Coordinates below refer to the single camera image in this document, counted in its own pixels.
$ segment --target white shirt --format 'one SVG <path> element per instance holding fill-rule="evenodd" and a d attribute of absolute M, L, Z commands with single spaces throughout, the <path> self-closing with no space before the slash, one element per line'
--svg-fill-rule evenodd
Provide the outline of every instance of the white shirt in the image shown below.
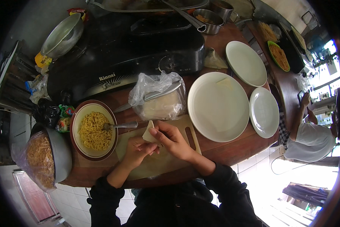
<path fill-rule="evenodd" d="M 287 140 L 286 158 L 316 162 L 329 154 L 335 145 L 331 130 L 321 125 L 300 123 L 296 141 Z"/>

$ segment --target wooden cutting board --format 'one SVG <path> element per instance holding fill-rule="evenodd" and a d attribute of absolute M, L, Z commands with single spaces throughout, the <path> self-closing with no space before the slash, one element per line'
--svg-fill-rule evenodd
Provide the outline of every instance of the wooden cutting board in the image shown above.
<path fill-rule="evenodd" d="M 200 151 L 199 143 L 196 138 L 196 134 L 189 115 L 183 115 L 180 117 L 179 120 L 168 120 L 166 122 L 169 123 L 170 125 L 176 126 L 180 130 L 186 142 L 196 152 L 198 152 L 199 154 L 202 153 Z M 120 161 L 123 159 L 126 153 L 128 139 L 133 136 L 142 136 L 145 130 L 146 128 L 142 128 L 119 135 L 115 151 Z M 189 163 L 175 158 L 174 156 L 167 152 L 165 147 L 163 147 L 160 148 L 160 154 L 153 153 L 151 156 L 147 155 L 143 159 L 141 165 L 132 170 L 127 180 L 136 180 L 147 177 L 155 178 L 160 174 L 181 169 L 188 165 Z"/>

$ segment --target green plate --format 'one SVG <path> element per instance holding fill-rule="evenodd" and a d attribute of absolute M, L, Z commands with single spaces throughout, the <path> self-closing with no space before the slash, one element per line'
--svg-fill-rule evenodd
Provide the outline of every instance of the green plate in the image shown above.
<path fill-rule="evenodd" d="M 280 46 L 277 45 L 276 43 L 270 41 L 270 40 L 267 41 L 267 44 L 268 44 L 268 49 L 269 49 L 269 51 L 270 51 L 270 53 L 271 53 L 272 59 L 275 61 L 275 63 L 276 63 L 282 70 L 284 70 L 284 69 L 279 65 L 279 63 L 276 61 L 276 59 L 275 59 L 275 57 L 274 57 L 274 55 L 272 54 L 271 49 L 270 49 L 270 46 L 271 46 L 271 45 L 276 45 L 276 46 L 278 46 L 279 48 L 280 48 Z M 284 70 L 285 72 L 290 71 L 290 65 L 289 65 L 288 61 L 287 61 L 287 65 L 288 65 L 288 69 L 287 69 L 287 70 Z"/>

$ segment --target rinnai gas stove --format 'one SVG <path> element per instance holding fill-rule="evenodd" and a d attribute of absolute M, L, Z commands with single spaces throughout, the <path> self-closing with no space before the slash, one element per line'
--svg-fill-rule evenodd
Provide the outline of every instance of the rinnai gas stove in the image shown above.
<path fill-rule="evenodd" d="M 62 91 L 70 92 L 76 102 L 129 87 L 139 73 L 199 72 L 204 55 L 202 34 L 177 14 L 144 19 L 109 13 L 92 17 L 77 44 L 50 65 L 47 91 L 57 102 Z"/>

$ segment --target wooden counter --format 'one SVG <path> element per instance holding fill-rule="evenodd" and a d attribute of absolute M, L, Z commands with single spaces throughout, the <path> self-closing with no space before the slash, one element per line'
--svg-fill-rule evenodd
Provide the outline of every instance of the wooden counter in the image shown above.
<path fill-rule="evenodd" d="M 246 22 L 246 25 L 266 57 L 268 62 L 268 65 L 266 66 L 268 73 L 276 81 L 276 86 L 281 97 L 281 104 L 285 115 L 286 129 L 289 131 L 291 130 L 292 121 L 300 108 L 298 100 L 300 89 L 297 82 L 297 78 L 300 77 L 300 75 L 295 74 L 292 71 L 285 72 L 277 66 L 270 55 L 267 42 L 264 41 L 256 23 L 254 21 L 248 21 Z"/>
<path fill-rule="evenodd" d="M 217 35 L 211 36 L 205 34 L 204 38 L 205 46 L 213 47 L 215 51 L 224 59 L 226 59 L 225 47 L 228 42 L 237 40 L 248 44 L 246 39 L 242 36 L 242 33 L 233 23 L 227 23 L 220 29 Z M 203 75 L 204 73 L 212 71 L 217 70 L 204 68 L 199 75 Z M 230 70 L 226 69 L 218 71 L 223 73 L 230 72 Z M 183 77 L 187 91 L 189 91 L 190 86 L 193 84 L 195 79 L 199 77 L 199 75 L 188 75 Z M 244 83 L 236 75 L 234 75 L 234 78 L 242 85 L 248 97 L 250 97 L 255 87 Z M 267 82 L 263 87 L 267 88 L 268 90 L 270 89 Z M 128 88 L 117 92 L 108 93 L 101 97 L 97 97 L 96 99 L 104 102 L 112 110 L 114 110 L 128 101 L 128 94 L 130 90 L 131 88 Z M 141 121 L 141 119 L 135 114 L 132 109 L 127 109 L 120 113 L 116 113 L 115 117 L 118 124 L 137 120 L 139 122 L 139 128 L 145 127 L 147 125 L 147 122 Z M 120 129 L 119 134 L 123 134 L 128 131 L 131 131 L 131 129 Z M 219 162 L 228 166 L 234 165 L 263 151 L 265 148 L 276 142 L 278 138 L 278 131 L 271 138 L 264 139 L 260 137 L 253 129 L 250 120 L 245 131 L 238 138 L 226 143 L 213 142 L 202 136 L 197 130 L 195 131 L 203 156 L 209 158 L 212 161 Z M 74 149 L 72 152 L 73 169 L 69 177 L 61 182 L 62 184 L 67 184 L 75 187 L 91 187 L 95 184 L 95 180 L 97 178 L 110 173 L 111 170 L 113 170 L 114 166 L 118 163 L 116 152 L 113 152 L 106 160 L 101 162 L 90 162 L 79 155 Z M 199 174 L 192 167 L 186 167 L 169 173 L 161 174 L 155 179 L 144 178 L 126 181 L 124 187 L 144 188 L 166 184 L 175 184 L 194 179 L 198 176 Z"/>

